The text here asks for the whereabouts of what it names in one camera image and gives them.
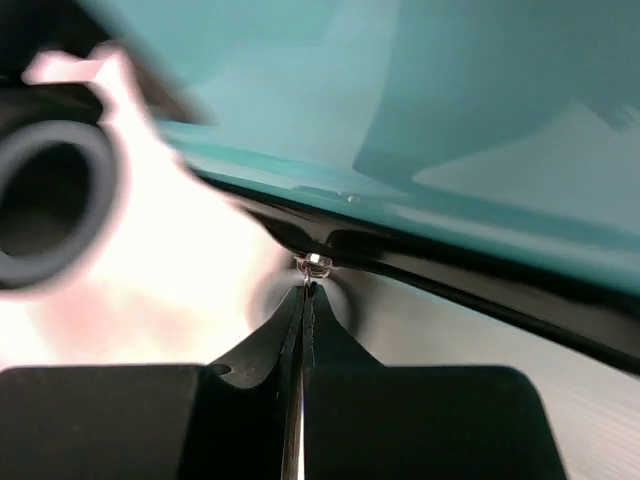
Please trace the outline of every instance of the black bracket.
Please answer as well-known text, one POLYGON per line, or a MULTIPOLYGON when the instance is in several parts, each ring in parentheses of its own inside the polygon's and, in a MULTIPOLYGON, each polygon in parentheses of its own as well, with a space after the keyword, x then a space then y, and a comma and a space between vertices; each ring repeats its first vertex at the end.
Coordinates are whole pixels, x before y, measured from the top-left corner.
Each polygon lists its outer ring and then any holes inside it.
POLYGON ((565 479, 540 399, 501 366, 385 367, 321 287, 207 366, 0 375, 0 478, 565 479))

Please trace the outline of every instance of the teal surface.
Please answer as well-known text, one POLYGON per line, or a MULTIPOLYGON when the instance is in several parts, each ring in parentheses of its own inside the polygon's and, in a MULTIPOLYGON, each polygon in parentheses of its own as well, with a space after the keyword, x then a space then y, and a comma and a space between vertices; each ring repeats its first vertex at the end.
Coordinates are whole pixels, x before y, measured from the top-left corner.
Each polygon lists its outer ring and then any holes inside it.
POLYGON ((85 0, 194 169, 640 293, 640 3, 85 0))

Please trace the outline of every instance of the round hole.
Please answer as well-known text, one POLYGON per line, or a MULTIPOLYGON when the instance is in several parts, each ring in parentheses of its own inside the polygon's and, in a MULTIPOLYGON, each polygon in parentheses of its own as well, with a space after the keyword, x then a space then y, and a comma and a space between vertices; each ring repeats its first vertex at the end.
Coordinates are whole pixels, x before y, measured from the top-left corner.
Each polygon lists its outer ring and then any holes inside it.
POLYGON ((218 376, 231 373, 231 367, 229 365, 225 365, 224 363, 216 363, 214 365, 211 365, 211 370, 213 370, 213 373, 218 376))
POLYGON ((90 187, 87 160, 73 145, 31 156, 0 192, 0 251, 27 257, 61 245, 80 223, 90 187))

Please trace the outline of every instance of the gray surface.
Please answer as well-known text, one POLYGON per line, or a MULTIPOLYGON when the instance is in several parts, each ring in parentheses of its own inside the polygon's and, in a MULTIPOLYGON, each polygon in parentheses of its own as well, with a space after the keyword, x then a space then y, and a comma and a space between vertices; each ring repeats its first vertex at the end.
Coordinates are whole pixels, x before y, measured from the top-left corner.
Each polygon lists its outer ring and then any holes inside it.
POLYGON ((640 478, 640 381, 410 287, 366 282, 360 338, 381 361, 511 365, 537 387, 572 480, 640 478))

